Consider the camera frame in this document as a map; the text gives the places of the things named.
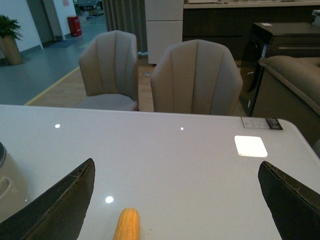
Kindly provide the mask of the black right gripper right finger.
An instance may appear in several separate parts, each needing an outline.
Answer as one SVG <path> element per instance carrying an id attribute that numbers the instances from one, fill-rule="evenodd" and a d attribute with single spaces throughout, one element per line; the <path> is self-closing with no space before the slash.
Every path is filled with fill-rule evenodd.
<path id="1" fill-rule="evenodd" d="M 263 198 L 283 240 L 320 238 L 320 194 L 267 161 L 258 170 Z"/>

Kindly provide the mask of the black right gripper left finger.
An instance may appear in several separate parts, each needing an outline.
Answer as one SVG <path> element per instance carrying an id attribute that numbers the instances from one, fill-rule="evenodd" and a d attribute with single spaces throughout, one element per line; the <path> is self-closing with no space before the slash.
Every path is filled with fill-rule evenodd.
<path id="1" fill-rule="evenodd" d="M 2 240 L 76 240 L 95 182 L 89 158 L 26 207 L 0 224 Z"/>

